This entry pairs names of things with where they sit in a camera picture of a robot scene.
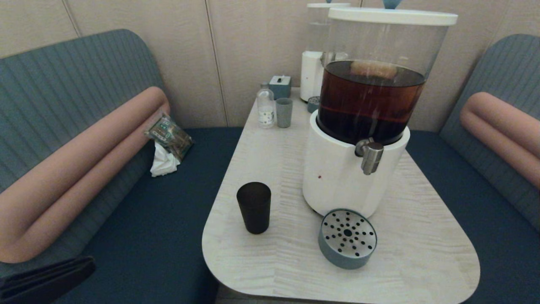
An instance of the black wallet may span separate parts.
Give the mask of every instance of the black wallet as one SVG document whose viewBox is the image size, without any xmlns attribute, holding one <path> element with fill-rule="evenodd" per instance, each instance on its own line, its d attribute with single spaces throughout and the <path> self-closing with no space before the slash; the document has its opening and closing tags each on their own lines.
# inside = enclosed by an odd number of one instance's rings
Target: black wallet
<svg viewBox="0 0 540 304">
<path fill-rule="evenodd" d="M 81 256 L 0 279 L 0 304 L 51 303 L 96 270 L 94 258 Z"/>
</svg>

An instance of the dark blue seat cushion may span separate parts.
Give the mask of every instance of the dark blue seat cushion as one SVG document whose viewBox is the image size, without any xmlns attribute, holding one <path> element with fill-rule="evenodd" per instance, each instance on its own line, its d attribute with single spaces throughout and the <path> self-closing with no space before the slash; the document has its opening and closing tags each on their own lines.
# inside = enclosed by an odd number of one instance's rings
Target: dark blue seat cushion
<svg viewBox="0 0 540 304">
<path fill-rule="evenodd" d="M 407 151 L 473 243 L 480 282 L 466 303 L 540 303 L 540 237 L 437 134 L 412 131 Z"/>
<path fill-rule="evenodd" d="M 58 303 L 214 302 L 201 238 L 242 129 L 187 132 L 196 144 L 178 171 L 137 182 L 85 248 L 96 272 Z"/>
</svg>

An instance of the beige wall panel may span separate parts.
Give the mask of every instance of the beige wall panel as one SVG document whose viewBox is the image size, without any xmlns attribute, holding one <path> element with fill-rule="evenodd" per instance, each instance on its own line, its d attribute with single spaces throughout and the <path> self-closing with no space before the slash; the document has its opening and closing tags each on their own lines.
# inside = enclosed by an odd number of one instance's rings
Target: beige wall panel
<svg viewBox="0 0 540 304">
<path fill-rule="evenodd" d="M 61 0 L 0 1 L 0 57 L 74 38 Z"/>
<path fill-rule="evenodd" d="M 315 2 L 324 1 L 208 0 L 230 125 L 244 125 L 260 82 L 285 74 L 300 86 L 306 4 Z"/>
<path fill-rule="evenodd" d="M 379 7 L 380 0 L 363 0 Z M 490 45 L 507 0 L 405 0 L 401 9 L 451 12 L 459 15 L 431 70 L 428 82 L 409 122 L 412 129 L 439 131 L 454 107 L 477 60 Z"/>
<path fill-rule="evenodd" d="M 152 51 L 182 127 L 226 126 L 204 0 L 69 0 L 82 35 L 137 33 Z"/>
<path fill-rule="evenodd" d="M 540 0 L 510 1 L 493 43 L 513 34 L 540 36 Z"/>
</svg>

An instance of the perforated metal drip tray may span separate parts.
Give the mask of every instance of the perforated metal drip tray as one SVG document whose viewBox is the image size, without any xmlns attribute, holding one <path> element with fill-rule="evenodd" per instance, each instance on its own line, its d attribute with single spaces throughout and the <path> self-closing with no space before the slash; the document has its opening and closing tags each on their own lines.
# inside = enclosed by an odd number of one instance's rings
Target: perforated metal drip tray
<svg viewBox="0 0 540 304">
<path fill-rule="evenodd" d="M 334 265 L 345 269 L 362 267 L 376 246 L 373 226 L 357 212 L 336 209 L 322 219 L 319 247 Z"/>
</svg>

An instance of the white dispenser base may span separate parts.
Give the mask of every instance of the white dispenser base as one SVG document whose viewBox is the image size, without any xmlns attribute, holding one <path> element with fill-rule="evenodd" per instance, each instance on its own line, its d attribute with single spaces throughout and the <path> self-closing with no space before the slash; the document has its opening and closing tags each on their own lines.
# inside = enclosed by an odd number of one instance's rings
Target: white dispenser base
<svg viewBox="0 0 540 304">
<path fill-rule="evenodd" d="M 300 98 L 307 101 L 321 95 L 322 74 L 325 69 L 321 63 L 322 52 L 302 53 L 302 74 L 300 77 Z"/>
<path fill-rule="evenodd" d="M 355 146 L 324 133 L 317 125 L 318 113 L 318 110 L 313 112 L 309 122 L 302 185 L 304 198 L 323 216 L 333 209 L 350 209 L 370 217 L 409 142 L 409 128 L 405 127 L 400 140 L 384 147 L 377 171 L 365 175 L 362 158 L 354 154 Z"/>
</svg>

